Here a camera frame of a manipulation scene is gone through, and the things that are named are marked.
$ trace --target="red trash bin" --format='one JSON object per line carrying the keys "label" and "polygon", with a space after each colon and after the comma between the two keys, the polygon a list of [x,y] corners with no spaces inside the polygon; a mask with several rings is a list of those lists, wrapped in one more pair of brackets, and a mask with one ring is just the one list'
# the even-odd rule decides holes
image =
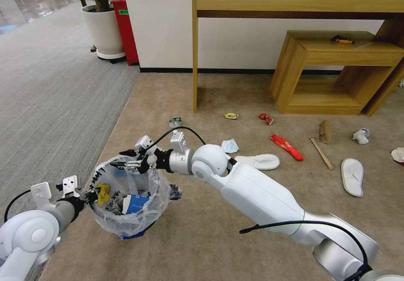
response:
{"label": "red trash bin", "polygon": [[113,0],[111,3],[114,5],[115,15],[117,16],[119,32],[121,34],[128,65],[139,64],[138,52],[136,50],[135,38],[133,37],[126,0]]}

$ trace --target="white planter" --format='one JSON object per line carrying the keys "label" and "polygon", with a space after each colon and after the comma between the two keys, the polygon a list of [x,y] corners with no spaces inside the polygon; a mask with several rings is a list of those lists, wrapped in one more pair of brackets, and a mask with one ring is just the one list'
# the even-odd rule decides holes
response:
{"label": "white planter", "polygon": [[84,21],[90,31],[97,55],[103,59],[117,59],[125,56],[115,12],[94,12],[96,6],[83,7]]}

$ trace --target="black cable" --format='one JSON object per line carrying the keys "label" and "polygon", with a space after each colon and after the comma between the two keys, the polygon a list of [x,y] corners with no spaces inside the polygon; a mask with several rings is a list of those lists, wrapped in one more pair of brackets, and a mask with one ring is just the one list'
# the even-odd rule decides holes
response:
{"label": "black cable", "polygon": [[368,258],[366,255],[366,251],[363,248],[362,244],[359,242],[359,240],[348,230],[343,228],[342,226],[339,226],[334,223],[329,223],[329,222],[323,222],[323,221],[303,221],[303,220],[298,220],[298,221],[285,221],[285,222],[278,222],[278,223],[271,223],[271,224],[265,224],[265,225],[254,225],[253,227],[245,228],[239,231],[240,234],[245,234],[249,233],[250,231],[253,230],[258,230],[258,229],[263,229],[263,228],[270,228],[270,227],[276,227],[276,226],[284,226],[284,225],[290,225],[290,224],[321,224],[321,225],[328,225],[331,227],[338,228],[339,230],[342,230],[346,234],[348,234],[353,241],[358,245],[359,249],[361,250],[362,257],[363,257],[363,265],[361,265],[357,272],[354,273],[353,275],[349,276],[346,278],[344,281],[352,281],[357,277],[363,276],[365,273],[368,271],[372,270],[372,268],[369,266]]}
{"label": "black cable", "polygon": [[165,132],[160,138],[158,138],[158,139],[156,140],[156,142],[154,142],[152,145],[148,146],[144,151],[149,150],[149,149],[152,148],[154,145],[156,145],[158,142],[160,142],[161,140],[163,140],[164,137],[167,136],[170,132],[172,132],[172,131],[174,131],[174,130],[176,130],[176,129],[181,129],[181,128],[183,128],[183,129],[188,129],[188,130],[189,130],[190,132],[192,132],[195,136],[197,136],[199,140],[201,140],[201,142],[203,143],[203,145],[206,144],[205,141],[201,138],[201,136],[198,135],[198,134],[196,133],[196,131],[194,131],[193,129],[191,129],[191,128],[189,128],[189,127],[186,127],[186,126],[177,126],[177,127],[174,127],[174,128],[172,128],[172,129],[170,129],[169,131]]}
{"label": "black cable", "polygon": [[23,193],[20,193],[18,196],[16,196],[13,200],[10,201],[10,203],[7,205],[7,208],[5,209],[5,212],[4,212],[4,223],[6,223],[7,220],[8,220],[8,212],[10,211],[10,208],[11,208],[11,206],[13,205],[13,203],[14,203],[15,201],[17,201],[17,199],[18,199],[19,197],[22,197],[23,195],[25,195],[26,193],[29,193],[30,191],[31,191],[31,190],[26,190],[26,191],[24,191]]}

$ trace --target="cardboard piece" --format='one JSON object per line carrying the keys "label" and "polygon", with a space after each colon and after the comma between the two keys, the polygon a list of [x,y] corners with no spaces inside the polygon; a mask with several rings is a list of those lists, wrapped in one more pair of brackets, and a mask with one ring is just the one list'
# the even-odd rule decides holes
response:
{"label": "cardboard piece", "polygon": [[320,123],[320,141],[326,144],[331,142],[332,130],[328,120]]}

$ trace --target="black baseboard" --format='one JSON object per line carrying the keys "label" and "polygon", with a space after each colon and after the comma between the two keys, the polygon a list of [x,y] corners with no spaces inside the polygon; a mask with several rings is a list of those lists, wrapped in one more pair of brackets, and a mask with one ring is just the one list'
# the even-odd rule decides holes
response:
{"label": "black baseboard", "polygon": [[[140,72],[160,73],[192,73],[192,68],[163,68],[163,67],[140,67]],[[238,68],[199,68],[198,73],[209,74],[243,74],[243,75],[273,75],[275,69],[238,69]],[[340,70],[303,70],[302,75],[339,75]]]}

